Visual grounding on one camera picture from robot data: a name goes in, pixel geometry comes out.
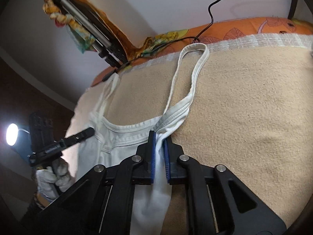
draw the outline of gloved hand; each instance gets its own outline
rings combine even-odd
[[[58,186],[62,192],[65,192],[74,184],[74,178],[68,172],[68,163],[64,159],[58,159],[57,165],[54,166],[54,171],[56,174],[53,173],[52,167],[36,171],[38,194],[41,194],[40,197],[45,198],[49,202],[52,202],[58,196],[55,195],[51,187],[52,183]]]

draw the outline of triangular cutout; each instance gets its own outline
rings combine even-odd
[[[244,191],[242,191],[242,189],[233,180],[229,180],[228,185],[240,213],[245,213],[256,208],[256,202],[254,202]]]

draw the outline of metal screw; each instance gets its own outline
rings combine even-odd
[[[133,155],[131,159],[134,162],[140,162],[141,161],[141,156],[140,155]]]
[[[226,167],[222,164],[219,164],[218,166],[216,166],[216,169],[219,171],[219,172],[224,172],[226,170]]]
[[[96,165],[95,167],[94,167],[94,171],[95,172],[102,172],[104,170],[104,166],[103,165]]]
[[[179,159],[185,162],[185,161],[188,161],[188,160],[189,160],[189,156],[188,156],[188,155],[181,155],[181,156],[179,157]]]

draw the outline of white wall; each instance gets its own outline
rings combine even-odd
[[[210,22],[215,0],[91,0],[136,45],[148,36]],[[215,21],[256,16],[287,17],[291,0],[223,0],[212,8]],[[10,0],[0,16],[0,46],[39,81],[76,102],[107,67],[97,54],[81,54],[64,28],[41,9],[43,0]]]

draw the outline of metal rod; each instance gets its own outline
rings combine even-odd
[[[111,46],[111,42],[105,37],[105,35],[99,31],[89,20],[81,13],[74,4],[68,0],[61,0],[61,5],[64,9],[71,14],[75,19],[81,23],[92,35],[94,35],[106,48]]]

